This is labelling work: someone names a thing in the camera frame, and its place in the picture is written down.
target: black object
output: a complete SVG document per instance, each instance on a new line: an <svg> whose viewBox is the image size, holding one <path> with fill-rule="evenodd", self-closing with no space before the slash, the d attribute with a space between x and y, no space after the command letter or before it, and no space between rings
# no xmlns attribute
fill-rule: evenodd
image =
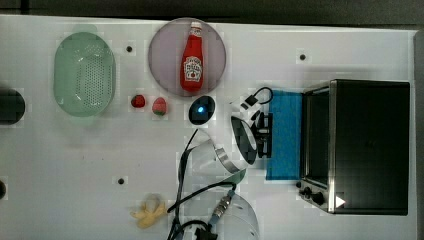
<svg viewBox="0 0 424 240"><path fill-rule="evenodd" d="M213 234L201 228L196 229L196 240L216 240L217 238L217 234Z"/></svg>
<svg viewBox="0 0 424 240"><path fill-rule="evenodd" d="M299 191L300 195L303 195L306 199L309 199L312 194L312 190L309 187L305 187L303 190Z"/></svg>
<svg viewBox="0 0 424 240"><path fill-rule="evenodd" d="M194 125L202 125L209 121L214 112L215 101L213 98L202 96L191 104L188 118Z"/></svg>
<svg viewBox="0 0 424 240"><path fill-rule="evenodd" d="M322 193L312 193L311 194L312 201L314 201L318 205L324 204L324 195Z"/></svg>
<svg viewBox="0 0 424 240"><path fill-rule="evenodd" d="M6 196L6 185L0 181L0 199L3 199Z"/></svg>
<svg viewBox="0 0 424 240"><path fill-rule="evenodd" d="M304 199L335 214L408 214L409 83L333 80L302 102L302 187L323 196Z"/></svg>
<svg viewBox="0 0 424 240"><path fill-rule="evenodd" d="M261 112L259 114L259 119L257 123L253 124L251 127L253 136L255 136L256 139L258 156L260 158L263 156L266 156L268 158L271 157L273 119L274 117L272 113L268 113L268 115L265 115L263 112Z"/></svg>
<svg viewBox="0 0 424 240"><path fill-rule="evenodd" d="M10 88L0 88L0 125L17 123L25 113L22 95Z"/></svg>

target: ketchup bottle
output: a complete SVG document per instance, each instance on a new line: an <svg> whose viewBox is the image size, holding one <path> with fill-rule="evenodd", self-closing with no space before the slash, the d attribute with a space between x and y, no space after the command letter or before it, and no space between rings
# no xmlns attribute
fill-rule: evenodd
<svg viewBox="0 0 424 240"><path fill-rule="evenodd" d="M180 84L189 92L199 91L203 84L202 25L192 22L181 61Z"/></svg>

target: oven door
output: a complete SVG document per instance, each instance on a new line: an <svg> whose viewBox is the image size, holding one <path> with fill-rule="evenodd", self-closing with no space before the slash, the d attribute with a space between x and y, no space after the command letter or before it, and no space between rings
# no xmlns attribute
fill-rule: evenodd
<svg viewBox="0 0 424 240"><path fill-rule="evenodd" d="M330 88L305 92L302 101L301 196L329 211Z"/></svg>
<svg viewBox="0 0 424 240"><path fill-rule="evenodd" d="M318 187L328 186L329 165L329 88L304 94L301 177Z"/></svg>

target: red fruit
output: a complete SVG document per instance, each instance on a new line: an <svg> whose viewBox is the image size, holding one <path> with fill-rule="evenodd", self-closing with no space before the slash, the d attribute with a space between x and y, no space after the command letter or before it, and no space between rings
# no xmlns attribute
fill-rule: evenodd
<svg viewBox="0 0 424 240"><path fill-rule="evenodd" d="M135 95L131 100L131 105L135 108L142 108L146 105L146 100L143 95Z"/></svg>
<svg viewBox="0 0 424 240"><path fill-rule="evenodd" d="M154 114L163 116L166 113L166 101L162 97L153 102L152 111Z"/></svg>

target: green colander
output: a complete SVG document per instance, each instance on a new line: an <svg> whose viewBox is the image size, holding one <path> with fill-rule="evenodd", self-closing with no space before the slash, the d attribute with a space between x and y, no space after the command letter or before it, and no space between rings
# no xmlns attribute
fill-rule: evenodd
<svg viewBox="0 0 424 240"><path fill-rule="evenodd" d="M112 50L95 34L72 34L56 51L53 85L57 104L68 114L89 117L102 112L115 91Z"/></svg>

